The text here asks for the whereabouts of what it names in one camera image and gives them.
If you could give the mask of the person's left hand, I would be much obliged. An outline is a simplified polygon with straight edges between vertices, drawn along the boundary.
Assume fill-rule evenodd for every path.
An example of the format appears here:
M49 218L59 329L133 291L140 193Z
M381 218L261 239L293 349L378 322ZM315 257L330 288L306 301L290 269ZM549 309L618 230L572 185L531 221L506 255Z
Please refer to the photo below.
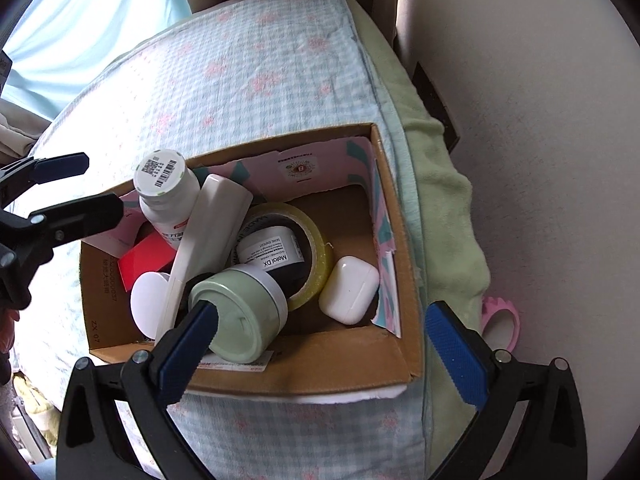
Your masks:
M0 315L0 352L8 353L15 340L15 324L20 320L20 312L2 309Z

